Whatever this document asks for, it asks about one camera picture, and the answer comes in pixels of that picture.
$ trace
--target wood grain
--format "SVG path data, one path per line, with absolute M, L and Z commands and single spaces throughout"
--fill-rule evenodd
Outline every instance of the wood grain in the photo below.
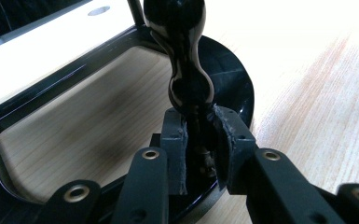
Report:
M 359 2 L 209 1 L 207 13 L 204 33 L 254 82 L 258 145 L 330 192 L 359 183 Z M 198 223 L 252 223 L 245 200 L 225 192 Z
M 106 185 L 125 175 L 171 107 L 165 55 L 132 48 L 0 134 L 15 187 L 44 202 L 76 179 Z

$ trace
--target white surface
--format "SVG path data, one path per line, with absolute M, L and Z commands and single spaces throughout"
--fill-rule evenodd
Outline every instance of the white surface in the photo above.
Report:
M 127 1 L 95 0 L 0 46 L 0 104 L 132 25 Z

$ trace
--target light wooden table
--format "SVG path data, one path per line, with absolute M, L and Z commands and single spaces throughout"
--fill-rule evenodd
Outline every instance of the light wooden table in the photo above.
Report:
M 82 17 L 97 3 L 0 47 L 0 104 L 114 35 L 113 28 L 102 28 L 111 23 L 110 14 Z M 330 192 L 341 183 L 359 183 L 359 1 L 226 0 L 206 6 L 204 34 L 231 49 L 254 82 L 251 130 L 258 145 L 284 152 L 312 184 Z M 118 31 L 132 23 L 122 18 L 114 26 Z M 54 30 L 65 21 L 87 24 L 94 35 L 68 32 L 59 49 L 44 47 L 60 45 L 46 34 L 65 32 Z M 53 62 L 42 57 L 46 52 Z M 9 57 L 14 54 L 17 59 Z M 31 59 L 36 65 L 21 72 L 21 62 Z M 199 223 L 250 223 L 245 199 L 224 193 Z

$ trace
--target wooden surface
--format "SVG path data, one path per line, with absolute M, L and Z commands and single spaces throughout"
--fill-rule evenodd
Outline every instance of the wooden surface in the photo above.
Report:
M 230 48 L 254 82 L 258 145 L 284 152 L 328 191 L 359 182 L 359 1 L 206 4 L 204 34 Z M 0 64 L 10 64 L 2 55 L 15 48 L 0 51 Z M 54 69 L 41 68 L 32 81 L 18 75 L 15 89 Z M 10 94 L 0 88 L 0 103 Z M 251 223 L 245 199 L 224 193 L 199 223 Z
M 167 56 L 132 48 L 0 134 L 0 154 L 20 196 L 45 202 L 64 183 L 104 186 L 160 133 L 172 69 Z

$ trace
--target glossy black knob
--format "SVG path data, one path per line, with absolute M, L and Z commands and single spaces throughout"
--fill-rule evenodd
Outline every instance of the glossy black knob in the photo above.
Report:
M 198 44 L 205 24 L 203 0 L 145 0 L 151 35 L 167 51 L 173 67 L 169 96 L 185 117 L 205 114 L 214 98 L 212 81 L 200 66 Z

